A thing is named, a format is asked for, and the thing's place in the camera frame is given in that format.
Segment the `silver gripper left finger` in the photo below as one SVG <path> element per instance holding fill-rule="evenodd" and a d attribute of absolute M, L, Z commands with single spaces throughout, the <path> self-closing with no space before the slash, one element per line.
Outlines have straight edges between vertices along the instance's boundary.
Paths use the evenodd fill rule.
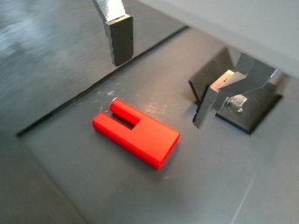
<path fill-rule="evenodd" d="M 134 18 L 122 0 L 92 0 L 104 22 L 114 65 L 127 63 L 134 56 Z"/>

